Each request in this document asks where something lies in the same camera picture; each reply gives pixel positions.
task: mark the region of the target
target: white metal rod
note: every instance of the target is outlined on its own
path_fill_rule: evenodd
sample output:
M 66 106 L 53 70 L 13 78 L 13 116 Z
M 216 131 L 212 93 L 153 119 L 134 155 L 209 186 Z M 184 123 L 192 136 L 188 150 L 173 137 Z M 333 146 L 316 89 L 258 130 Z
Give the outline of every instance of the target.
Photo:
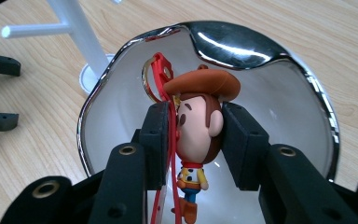
M 30 25 L 13 25 L 5 26 L 2 29 L 3 38 L 18 38 L 35 35 L 61 35 L 70 34 L 71 27 L 67 24 L 30 24 Z

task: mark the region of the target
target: white stand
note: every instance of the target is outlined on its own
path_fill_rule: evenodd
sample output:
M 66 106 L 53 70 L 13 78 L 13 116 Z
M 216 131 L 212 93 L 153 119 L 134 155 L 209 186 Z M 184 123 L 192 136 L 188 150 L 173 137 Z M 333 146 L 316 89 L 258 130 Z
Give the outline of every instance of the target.
M 86 59 L 80 86 L 90 93 L 114 55 L 105 55 L 77 0 L 48 0 L 61 23 L 5 26 L 3 38 L 69 34 Z

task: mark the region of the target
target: eye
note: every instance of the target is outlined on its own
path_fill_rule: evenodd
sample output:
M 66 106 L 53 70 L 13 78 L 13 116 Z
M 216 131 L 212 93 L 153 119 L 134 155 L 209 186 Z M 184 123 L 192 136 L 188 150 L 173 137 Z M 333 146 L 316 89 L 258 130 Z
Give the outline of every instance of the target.
M 186 122 L 186 114 L 183 114 L 179 118 L 179 125 L 182 126 Z
M 192 110 L 191 105 L 190 104 L 185 104 L 185 106 L 189 109 Z

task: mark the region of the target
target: figurine head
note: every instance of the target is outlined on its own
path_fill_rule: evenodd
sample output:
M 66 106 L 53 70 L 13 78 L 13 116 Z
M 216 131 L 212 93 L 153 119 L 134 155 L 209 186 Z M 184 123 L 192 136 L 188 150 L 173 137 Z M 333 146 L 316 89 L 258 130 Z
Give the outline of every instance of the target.
M 214 160 L 223 128 L 220 102 L 234 99 L 240 89 L 240 82 L 229 72 L 205 65 L 165 83 L 164 90 L 181 100 L 177 154 L 182 161 L 205 164 Z

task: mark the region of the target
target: brown cowboy hat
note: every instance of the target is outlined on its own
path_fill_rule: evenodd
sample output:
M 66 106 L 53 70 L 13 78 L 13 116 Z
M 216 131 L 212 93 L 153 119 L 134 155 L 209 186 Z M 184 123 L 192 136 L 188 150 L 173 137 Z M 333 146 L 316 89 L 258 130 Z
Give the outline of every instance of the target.
M 241 84 L 225 70 L 203 68 L 184 73 L 165 83 L 163 88 L 169 95 L 206 93 L 223 102 L 237 97 Z

